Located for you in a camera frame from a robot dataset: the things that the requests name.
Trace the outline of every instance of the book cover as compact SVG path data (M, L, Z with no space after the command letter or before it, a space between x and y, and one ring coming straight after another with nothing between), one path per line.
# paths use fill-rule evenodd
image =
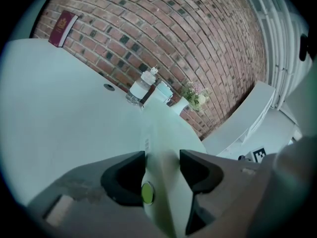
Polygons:
M74 13L64 10L52 30L49 42L56 47L62 47L77 18Z

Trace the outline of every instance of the white label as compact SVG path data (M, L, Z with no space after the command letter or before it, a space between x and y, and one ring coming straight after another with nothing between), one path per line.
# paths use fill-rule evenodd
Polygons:
M142 99L148 91L144 89L143 87L141 87L137 82L134 82L134 84L130 88L130 92L135 97Z

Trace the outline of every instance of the green circle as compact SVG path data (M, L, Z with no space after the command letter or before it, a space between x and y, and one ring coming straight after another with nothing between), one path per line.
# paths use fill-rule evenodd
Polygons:
M148 181L142 185L141 196L142 196L142 200L144 203L146 203L146 204L153 203L154 189Z

